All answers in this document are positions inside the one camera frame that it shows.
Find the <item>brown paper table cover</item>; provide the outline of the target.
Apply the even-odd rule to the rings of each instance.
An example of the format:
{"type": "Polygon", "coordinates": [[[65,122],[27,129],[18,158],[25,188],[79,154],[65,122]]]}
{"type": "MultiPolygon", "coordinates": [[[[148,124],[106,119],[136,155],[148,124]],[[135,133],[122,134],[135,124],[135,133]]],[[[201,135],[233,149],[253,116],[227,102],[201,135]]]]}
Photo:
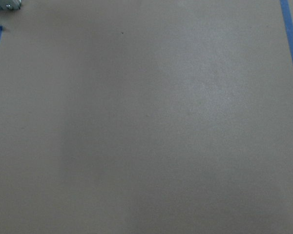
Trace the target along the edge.
{"type": "Polygon", "coordinates": [[[277,0],[0,12],[0,234],[293,234],[277,0]]]}

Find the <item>aluminium frame post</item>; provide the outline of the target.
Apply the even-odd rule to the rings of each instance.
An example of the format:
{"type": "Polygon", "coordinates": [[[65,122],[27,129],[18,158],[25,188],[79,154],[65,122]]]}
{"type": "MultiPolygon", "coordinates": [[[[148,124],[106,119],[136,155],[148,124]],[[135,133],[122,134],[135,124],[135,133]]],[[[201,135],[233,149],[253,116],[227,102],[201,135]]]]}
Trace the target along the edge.
{"type": "Polygon", "coordinates": [[[0,11],[20,10],[22,0],[0,0],[0,11]]]}

